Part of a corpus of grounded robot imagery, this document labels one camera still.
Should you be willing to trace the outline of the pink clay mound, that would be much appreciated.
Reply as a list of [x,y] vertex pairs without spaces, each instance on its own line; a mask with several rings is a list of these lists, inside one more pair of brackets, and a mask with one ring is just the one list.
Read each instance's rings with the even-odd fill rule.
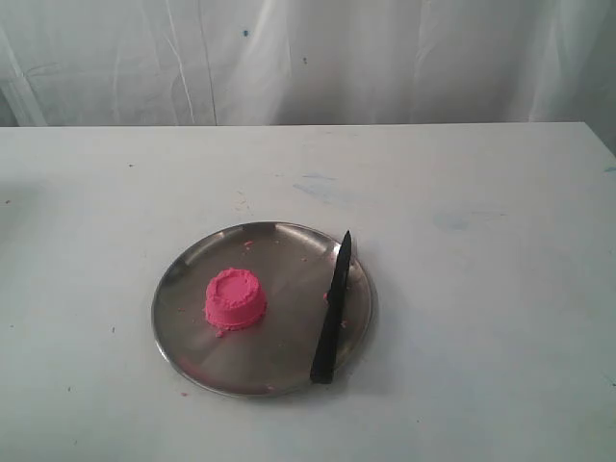
[[205,320],[221,338],[244,330],[267,312],[268,302],[258,277],[248,269],[229,268],[210,280],[205,291]]

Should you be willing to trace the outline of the black knife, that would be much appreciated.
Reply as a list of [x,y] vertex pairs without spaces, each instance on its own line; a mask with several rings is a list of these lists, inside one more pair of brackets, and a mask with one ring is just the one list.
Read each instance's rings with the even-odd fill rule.
[[337,254],[330,289],[327,292],[327,311],[310,370],[313,384],[330,384],[333,380],[351,252],[352,238],[347,230]]

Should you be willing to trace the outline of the round steel plate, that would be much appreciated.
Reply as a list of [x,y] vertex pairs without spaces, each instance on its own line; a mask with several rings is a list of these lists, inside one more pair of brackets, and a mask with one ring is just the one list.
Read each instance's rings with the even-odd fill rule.
[[[309,385],[340,243],[294,223],[235,225],[180,254],[155,292],[158,349],[190,382],[234,397],[273,397]],[[268,303],[263,318],[234,333],[209,324],[206,287],[222,270],[250,270]]]

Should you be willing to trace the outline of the white backdrop curtain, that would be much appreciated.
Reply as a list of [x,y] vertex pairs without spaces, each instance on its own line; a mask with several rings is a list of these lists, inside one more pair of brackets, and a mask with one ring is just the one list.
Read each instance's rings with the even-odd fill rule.
[[582,121],[615,144],[611,1],[5,1],[1,122]]

